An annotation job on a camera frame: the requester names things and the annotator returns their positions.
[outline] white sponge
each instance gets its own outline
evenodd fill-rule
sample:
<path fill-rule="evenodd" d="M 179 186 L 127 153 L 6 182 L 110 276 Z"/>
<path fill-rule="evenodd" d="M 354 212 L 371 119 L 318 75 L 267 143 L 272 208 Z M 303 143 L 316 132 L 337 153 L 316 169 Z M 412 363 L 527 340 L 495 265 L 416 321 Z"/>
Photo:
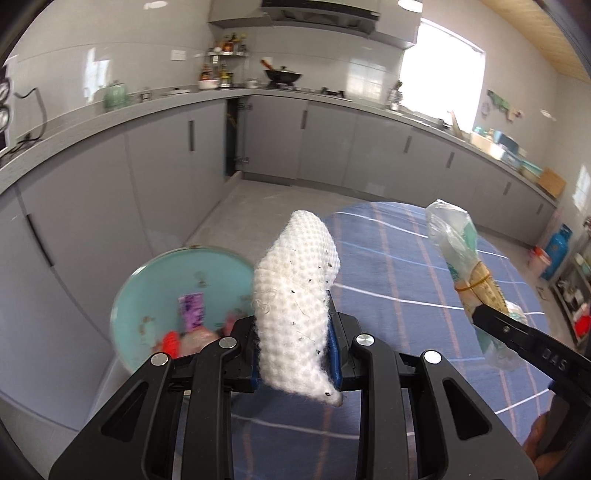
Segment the white sponge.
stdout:
<path fill-rule="evenodd" d="M 339 268 L 326 226 L 299 210 L 255 269 L 253 292 L 263 381 L 337 406 L 342 394 L 321 360 L 329 325 L 326 291 Z"/>

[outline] blue gas cylinder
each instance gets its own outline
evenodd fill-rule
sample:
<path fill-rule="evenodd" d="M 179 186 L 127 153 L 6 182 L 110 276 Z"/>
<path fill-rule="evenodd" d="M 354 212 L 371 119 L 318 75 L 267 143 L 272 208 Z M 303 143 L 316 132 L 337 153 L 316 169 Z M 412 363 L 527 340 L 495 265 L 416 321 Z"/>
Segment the blue gas cylinder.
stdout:
<path fill-rule="evenodd" d="M 549 280 L 550 277 L 554 275 L 554 272 L 556 272 L 558 266 L 562 263 L 562 260 L 564 260 L 564 257 L 566 257 L 566 254 L 569 252 L 569 239 L 572 234 L 573 231 L 565 224 L 562 224 L 560 230 L 550 238 L 545 250 L 550 257 L 550 260 L 552 260 L 552 263 L 546 268 L 546 270 L 544 270 L 544 273 L 542 273 L 543 279 Z"/>

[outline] purple package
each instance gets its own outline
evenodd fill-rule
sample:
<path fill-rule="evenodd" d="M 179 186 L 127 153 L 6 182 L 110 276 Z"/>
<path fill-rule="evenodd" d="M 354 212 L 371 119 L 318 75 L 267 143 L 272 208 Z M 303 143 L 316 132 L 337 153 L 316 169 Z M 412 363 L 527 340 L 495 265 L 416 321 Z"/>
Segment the purple package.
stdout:
<path fill-rule="evenodd" d="M 185 333 L 190 333 L 203 325 L 203 319 L 205 318 L 203 293 L 183 295 L 178 299 L 178 303 L 184 319 Z"/>

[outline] wok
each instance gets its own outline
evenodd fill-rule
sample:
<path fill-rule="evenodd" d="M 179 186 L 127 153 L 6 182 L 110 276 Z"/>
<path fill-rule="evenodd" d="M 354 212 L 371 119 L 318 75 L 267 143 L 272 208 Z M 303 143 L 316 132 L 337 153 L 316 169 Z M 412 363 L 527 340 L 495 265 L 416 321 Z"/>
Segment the wok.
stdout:
<path fill-rule="evenodd" d="M 266 68 L 265 73 L 267 74 L 267 77 L 269 77 L 269 80 L 273 83 L 283 83 L 285 85 L 291 85 L 298 78 L 301 77 L 301 73 L 286 70 L 285 67 L 281 67 L 279 70 L 275 70 L 265 60 L 261 60 L 261 63 Z"/>

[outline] electrical outlet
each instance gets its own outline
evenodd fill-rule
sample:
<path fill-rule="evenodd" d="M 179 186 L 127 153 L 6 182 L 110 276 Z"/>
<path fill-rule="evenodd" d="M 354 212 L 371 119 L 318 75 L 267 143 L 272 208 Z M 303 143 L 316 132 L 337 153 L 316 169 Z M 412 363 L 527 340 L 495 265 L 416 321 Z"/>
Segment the electrical outlet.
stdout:
<path fill-rule="evenodd" d="M 171 50 L 170 51 L 170 60 L 180 60 L 180 61 L 187 60 L 186 50 Z"/>

